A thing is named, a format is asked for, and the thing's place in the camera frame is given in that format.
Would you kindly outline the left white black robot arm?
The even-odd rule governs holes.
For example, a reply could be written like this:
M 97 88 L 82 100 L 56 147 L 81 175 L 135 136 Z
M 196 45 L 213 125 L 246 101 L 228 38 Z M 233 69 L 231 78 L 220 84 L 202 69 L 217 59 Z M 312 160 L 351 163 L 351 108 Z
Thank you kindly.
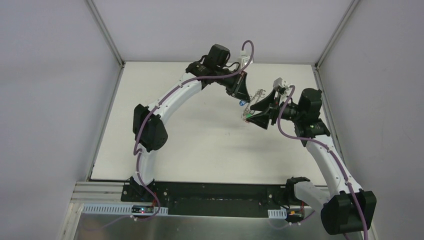
M 133 195 L 140 202 L 156 197 L 152 189 L 154 176 L 152 168 L 157 151 L 168 140 L 166 123 L 172 114 L 188 99 L 217 83 L 225 88 L 226 94 L 237 100 L 249 103 L 246 68 L 253 63 L 255 47 L 246 40 L 241 47 L 237 68 L 231 70 L 227 63 L 230 50 L 220 44 L 214 44 L 208 54 L 200 60 L 190 63 L 178 82 L 161 98 L 144 106 L 138 104 L 133 112 L 132 130 L 135 134 L 133 155 L 137 157 L 135 172 L 129 179 Z

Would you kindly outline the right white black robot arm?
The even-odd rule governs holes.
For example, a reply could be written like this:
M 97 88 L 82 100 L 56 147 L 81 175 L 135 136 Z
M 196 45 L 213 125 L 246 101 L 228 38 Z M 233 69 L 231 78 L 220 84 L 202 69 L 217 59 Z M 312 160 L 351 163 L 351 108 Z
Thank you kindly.
M 322 92 L 306 88 L 298 102 L 293 102 L 294 91 L 292 85 L 272 90 L 268 96 L 248 104 L 243 119 L 263 129 L 276 125 L 279 131 L 283 120 L 292 122 L 295 134 L 291 138 L 300 141 L 311 154 L 327 191 L 306 177 L 291 177 L 277 200 L 284 207 L 298 203 L 310 206 L 330 235 L 360 232 L 367 240 L 377 198 L 372 191 L 363 189 L 341 160 L 331 133 L 320 118 Z

